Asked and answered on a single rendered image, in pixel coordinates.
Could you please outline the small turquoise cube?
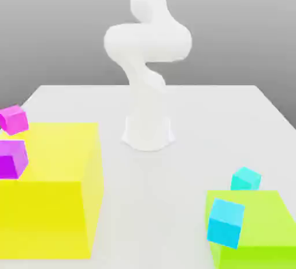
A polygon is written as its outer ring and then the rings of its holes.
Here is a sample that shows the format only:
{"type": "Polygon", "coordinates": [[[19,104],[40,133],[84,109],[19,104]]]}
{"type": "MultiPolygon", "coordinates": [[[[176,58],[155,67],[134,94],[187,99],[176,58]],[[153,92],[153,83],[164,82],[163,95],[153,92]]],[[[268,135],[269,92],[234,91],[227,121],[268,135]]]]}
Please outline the small turquoise cube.
{"type": "Polygon", "coordinates": [[[242,167],[232,175],[231,190],[258,190],[261,178],[258,172],[242,167]]]}

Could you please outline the small sky blue cube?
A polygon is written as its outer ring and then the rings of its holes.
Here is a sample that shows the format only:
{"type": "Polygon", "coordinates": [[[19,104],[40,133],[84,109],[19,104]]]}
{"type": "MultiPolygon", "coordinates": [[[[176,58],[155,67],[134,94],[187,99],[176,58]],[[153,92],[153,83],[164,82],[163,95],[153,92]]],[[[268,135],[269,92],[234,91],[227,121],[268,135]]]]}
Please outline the small sky blue cube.
{"type": "Polygon", "coordinates": [[[244,212],[242,204],[215,198],[209,214],[207,240],[237,249],[244,212]]]}

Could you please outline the small pink cube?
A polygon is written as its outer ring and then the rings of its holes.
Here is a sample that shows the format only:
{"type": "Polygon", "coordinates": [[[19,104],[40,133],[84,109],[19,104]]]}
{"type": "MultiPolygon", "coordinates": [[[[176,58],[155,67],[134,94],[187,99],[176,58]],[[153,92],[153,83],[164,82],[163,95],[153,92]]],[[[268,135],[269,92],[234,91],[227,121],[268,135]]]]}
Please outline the small pink cube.
{"type": "Polygon", "coordinates": [[[26,112],[18,105],[0,109],[0,128],[9,135],[29,129],[26,112]]]}

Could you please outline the small purple cube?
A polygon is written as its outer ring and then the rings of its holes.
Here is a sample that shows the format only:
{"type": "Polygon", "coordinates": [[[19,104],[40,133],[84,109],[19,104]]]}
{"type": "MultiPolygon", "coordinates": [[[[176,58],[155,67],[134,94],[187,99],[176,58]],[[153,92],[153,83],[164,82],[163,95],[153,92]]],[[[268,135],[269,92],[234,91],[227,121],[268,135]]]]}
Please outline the small purple cube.
{"type": "Polygon", "coordinates": [[[0,179],[18,179],[27,165],[23,140],[0,140],[0,179]]]}

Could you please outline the large yellow box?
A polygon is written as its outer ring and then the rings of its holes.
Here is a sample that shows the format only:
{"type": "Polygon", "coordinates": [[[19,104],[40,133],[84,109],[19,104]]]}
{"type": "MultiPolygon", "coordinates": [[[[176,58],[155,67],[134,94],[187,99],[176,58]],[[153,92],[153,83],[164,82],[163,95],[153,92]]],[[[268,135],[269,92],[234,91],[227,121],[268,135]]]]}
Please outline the large yellow box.
{"type": "Polygon", "coordinates": [[[0,142],[25,143],[28,165],[0,179],[0,260],[88,259],[103,198],[97,123],[31,123],[0,142]]]}

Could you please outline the large lime green box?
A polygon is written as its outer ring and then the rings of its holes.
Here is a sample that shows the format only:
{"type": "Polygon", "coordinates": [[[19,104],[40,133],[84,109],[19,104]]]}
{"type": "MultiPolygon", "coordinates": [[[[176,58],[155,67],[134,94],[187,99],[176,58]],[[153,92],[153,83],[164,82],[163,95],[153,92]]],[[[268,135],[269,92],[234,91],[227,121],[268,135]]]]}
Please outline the large lime green box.
{"type": "Polygon", "coordinates": [[[215,269],[296,269],[296,222],[274,190],[209,190],[205,225],[215,198],[245,206],[237,249],[209,241],[215,269]]]}

